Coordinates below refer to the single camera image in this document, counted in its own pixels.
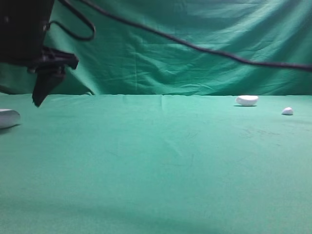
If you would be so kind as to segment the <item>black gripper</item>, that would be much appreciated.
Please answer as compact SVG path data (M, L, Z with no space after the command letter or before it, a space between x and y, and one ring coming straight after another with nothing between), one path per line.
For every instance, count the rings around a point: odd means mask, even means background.
M65 66L76 69L75 55L44 46L50 28L53 0L0 2L0 61L37 72L32 93L36 107L65 78Z

